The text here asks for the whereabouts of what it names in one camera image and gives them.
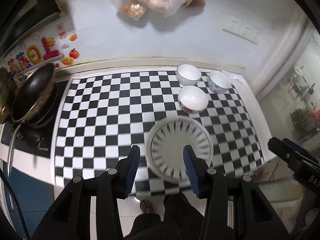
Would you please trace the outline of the blue leaf pattern plate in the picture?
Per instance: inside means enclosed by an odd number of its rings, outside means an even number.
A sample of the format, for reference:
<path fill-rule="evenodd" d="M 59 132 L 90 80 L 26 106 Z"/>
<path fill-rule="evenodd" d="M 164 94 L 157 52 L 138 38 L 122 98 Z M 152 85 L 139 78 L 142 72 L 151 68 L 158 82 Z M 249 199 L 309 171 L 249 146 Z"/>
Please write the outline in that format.
<path fill-rule="evenodd" d="M 195 155 L 212 163 L 212 138 L 198 121 L 176 116 L 157 122 L 146 140 L 146 161 L 150 170 L 169 183 L 178 184 L 188 176 L 183 161 L 183 149 L 191 145 Z"/>

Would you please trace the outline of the white dark rimmed bowl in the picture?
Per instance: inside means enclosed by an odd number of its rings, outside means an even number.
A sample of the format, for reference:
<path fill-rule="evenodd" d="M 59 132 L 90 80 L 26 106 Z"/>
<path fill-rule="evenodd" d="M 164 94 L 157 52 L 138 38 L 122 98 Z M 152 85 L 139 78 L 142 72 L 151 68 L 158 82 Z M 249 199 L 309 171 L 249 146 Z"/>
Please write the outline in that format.
<path fill-rule="evenodd" d="M 191 64 L 180 64 L 176 69 L 178 83 L 182 86 L 194 86 L 201 79 L 201 72 Z"/>

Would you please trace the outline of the person's foot in sandal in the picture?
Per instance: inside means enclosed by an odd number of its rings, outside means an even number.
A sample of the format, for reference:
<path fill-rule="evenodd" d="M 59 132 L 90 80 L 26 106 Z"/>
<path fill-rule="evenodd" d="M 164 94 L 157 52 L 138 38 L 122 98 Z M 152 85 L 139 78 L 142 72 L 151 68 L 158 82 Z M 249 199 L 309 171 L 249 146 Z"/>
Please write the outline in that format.
<path fill-rule="evenodd" d="M 143 214 L 155 213 L 152 204 L 148 200 L 142 200 L 139 206 Z"/>

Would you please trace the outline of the black white checkered mat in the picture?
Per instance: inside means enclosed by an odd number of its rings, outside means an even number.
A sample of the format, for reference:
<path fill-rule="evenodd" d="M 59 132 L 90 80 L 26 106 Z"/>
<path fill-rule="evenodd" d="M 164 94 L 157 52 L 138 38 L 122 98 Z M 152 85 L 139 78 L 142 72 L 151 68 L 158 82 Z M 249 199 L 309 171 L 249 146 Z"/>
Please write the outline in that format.
<path fill-rule="evenodd" d="M 223 94 L 208 89 L 207 71 L 197 86 L 208 96 L 208 107 L 193 119 L 212 139 L 212 167 L 236 177 L 264 163 L 261 144 L 245 104 L 235 87 Z M 140 163 L 132 192 L 171 194 L 189 187 L 155 175 L 146 161 L 146 140 L 153 125 L 183 115 L 178 104 L 180 84 L 173 70 L 133 71 L 71 79 L 56 116 L 52 176 L 64 187 L 74 176 L 90 179 L 114 168 L 132 145 Z"/>

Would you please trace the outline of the red rose floral bowl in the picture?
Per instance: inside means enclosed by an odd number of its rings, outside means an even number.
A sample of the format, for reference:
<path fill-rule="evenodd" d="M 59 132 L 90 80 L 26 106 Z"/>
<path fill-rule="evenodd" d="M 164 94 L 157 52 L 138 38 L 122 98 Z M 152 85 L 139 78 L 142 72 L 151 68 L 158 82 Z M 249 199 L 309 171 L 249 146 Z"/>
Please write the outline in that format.
<path fill-rule="evenodd" d="M 198 87 L 182 87 L 178 94 L 178 103 L 183 111 L 189 114 L 204 111 L 208 106 L 207 94 Z"/>

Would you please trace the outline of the black induction cooker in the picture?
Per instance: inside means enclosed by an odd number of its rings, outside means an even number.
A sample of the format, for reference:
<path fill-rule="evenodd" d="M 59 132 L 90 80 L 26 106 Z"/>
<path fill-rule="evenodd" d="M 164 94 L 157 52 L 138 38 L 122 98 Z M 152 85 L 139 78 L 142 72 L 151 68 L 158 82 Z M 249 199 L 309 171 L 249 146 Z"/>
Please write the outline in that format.
<path fill-rule="evenodd" d="M 67 83 L 67 81 L 56 83 L 43 109 L 20 127 L 14 141 L 16 150 L 45 158 L 50 157 L 55 118 Z"/>

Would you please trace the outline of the white blue dotted bowl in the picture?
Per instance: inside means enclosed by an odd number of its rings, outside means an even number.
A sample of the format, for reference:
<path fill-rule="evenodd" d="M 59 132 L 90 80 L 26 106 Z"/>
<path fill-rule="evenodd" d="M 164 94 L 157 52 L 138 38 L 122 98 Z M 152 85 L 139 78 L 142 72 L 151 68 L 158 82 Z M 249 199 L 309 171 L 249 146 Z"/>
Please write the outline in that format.
<path fill-rule="evenodd" d="M 215 94 L 223 94 L 232 87 L 230 79 L 221 71 L 213 70 L 208 76 L 208 88 Z"/>

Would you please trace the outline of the black wok pan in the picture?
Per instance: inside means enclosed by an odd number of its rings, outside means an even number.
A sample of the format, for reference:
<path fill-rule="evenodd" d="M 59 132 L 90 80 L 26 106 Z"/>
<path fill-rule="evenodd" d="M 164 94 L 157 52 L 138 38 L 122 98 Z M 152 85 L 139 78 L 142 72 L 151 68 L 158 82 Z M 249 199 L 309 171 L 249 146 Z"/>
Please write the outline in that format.
<path fill-rule="evenodd" d="M 50 97 L 55 85 L 55 70 L 53 63 L 47 63 L 30 74 L 20 88 L 12 106 L 11 119 L 17 124 L 8 152 L 7 175 L 12 171 L 14 161 L 14 142 L 20 127 L 36 116 Z"/>

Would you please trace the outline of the white wall power socket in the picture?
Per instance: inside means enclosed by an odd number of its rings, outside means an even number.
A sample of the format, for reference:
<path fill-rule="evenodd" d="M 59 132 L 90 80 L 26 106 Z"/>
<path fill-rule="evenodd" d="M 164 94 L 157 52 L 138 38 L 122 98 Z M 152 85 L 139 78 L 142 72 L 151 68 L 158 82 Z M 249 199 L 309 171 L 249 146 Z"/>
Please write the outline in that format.
<path fill-rule="evenodd" d="M 222 30 L 252 42 L 253 44 L 258 44 L 261 34 L 259 29 L 227 14 L 222 15 Z"/>

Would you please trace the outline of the colourful fruit wall sticker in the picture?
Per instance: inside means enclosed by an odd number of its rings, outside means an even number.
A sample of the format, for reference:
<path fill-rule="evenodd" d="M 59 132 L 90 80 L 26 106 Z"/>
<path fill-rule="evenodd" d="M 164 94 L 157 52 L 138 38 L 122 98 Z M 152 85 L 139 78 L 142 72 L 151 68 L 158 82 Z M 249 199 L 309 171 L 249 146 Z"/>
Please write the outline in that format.
<path fill-rule="evenodd" d="M 77 39 L 77 33 L 65 23 L 47 25 L 17 45 L 1 60 L 1 67 L 22 83 L 43 64 L 52 63 L 56 69 L 71 66 L 80 57 Z"/>

